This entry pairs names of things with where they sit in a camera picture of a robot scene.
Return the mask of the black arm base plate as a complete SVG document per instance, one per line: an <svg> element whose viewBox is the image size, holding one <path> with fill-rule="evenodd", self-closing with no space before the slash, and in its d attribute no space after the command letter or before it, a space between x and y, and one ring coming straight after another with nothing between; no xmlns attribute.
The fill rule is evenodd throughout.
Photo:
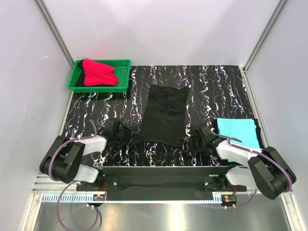
<svg viewBox="0 0 308 231"><path fill-rule="evenodd" d="M230 167L104 167L99 171L98 183L83 182L77 191L108 192L126 189L186 188L208 192L246 191L245 186L233 186L226 179Z"/></svg>

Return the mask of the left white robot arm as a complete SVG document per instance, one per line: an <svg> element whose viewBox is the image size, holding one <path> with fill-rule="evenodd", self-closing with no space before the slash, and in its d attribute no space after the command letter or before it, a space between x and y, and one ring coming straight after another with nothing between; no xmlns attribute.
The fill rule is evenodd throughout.
<svg viewBox="0 0 308 231"><path fill-rule="evenodd" d="M94 133L89 136L68 138L57 136L39 165L39 171L53 181L63 183L86 182L97 191L103 187L103 173L81 163L82 157L102 152L106 147L120 144L134 146L141 141L140 134L133 132L119 119L108 119L105 125L90 121Z"/></svg>

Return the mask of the black t shirt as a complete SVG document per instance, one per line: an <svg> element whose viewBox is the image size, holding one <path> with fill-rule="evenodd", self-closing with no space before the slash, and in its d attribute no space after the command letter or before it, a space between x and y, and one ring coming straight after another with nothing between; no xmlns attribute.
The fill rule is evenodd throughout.
<svg viewBox="0 0 308 231"><path fill-rule="evenodd" d="M151 85L141 122L141 140L180 147L185 137L189 88Z"/></svg>

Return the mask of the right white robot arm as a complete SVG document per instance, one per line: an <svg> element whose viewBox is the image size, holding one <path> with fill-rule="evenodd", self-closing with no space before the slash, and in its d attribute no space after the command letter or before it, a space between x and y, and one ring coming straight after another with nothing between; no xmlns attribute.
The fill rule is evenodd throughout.
<svg viewBox="0 0 308 231"><path fill-rule="evenodd" d="M237 138L216 134L205 126L196 129L193 136L182 138L180 144L186 154L203 152L237 163L218 179L222 190L229 191L241 185L259 190L271 200L291 191L296 175L275 148L249 148L240 142Z"/></svg>

